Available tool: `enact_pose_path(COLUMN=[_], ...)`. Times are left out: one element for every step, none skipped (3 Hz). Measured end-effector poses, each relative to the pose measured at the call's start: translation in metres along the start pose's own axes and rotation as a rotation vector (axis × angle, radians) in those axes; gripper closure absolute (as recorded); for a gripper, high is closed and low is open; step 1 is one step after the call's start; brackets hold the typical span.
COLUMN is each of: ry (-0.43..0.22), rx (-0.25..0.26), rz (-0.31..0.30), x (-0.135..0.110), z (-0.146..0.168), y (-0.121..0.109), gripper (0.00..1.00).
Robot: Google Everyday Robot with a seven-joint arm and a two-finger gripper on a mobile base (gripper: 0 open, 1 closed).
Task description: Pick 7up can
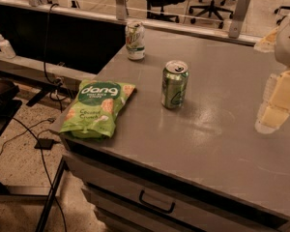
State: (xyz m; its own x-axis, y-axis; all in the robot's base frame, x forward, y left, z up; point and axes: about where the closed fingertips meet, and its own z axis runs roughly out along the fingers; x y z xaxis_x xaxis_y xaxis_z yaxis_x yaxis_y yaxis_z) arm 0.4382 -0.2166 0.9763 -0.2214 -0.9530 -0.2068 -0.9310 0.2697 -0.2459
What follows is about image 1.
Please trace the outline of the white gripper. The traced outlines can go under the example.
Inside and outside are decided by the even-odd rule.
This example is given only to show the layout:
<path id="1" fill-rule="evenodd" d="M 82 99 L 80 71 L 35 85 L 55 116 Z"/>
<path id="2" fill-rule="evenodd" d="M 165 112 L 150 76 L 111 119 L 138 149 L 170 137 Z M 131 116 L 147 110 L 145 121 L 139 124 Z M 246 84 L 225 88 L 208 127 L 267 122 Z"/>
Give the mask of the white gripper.
<path id="1" fill-rule="evenodd" d="M 290 67 L 290 13 L 281 21 L 276 34 L 275 59 Z M 271 74 L 263 94 L 255 129 L 264 134 L 277 131 L 290 116 L 290 68 Z"/>

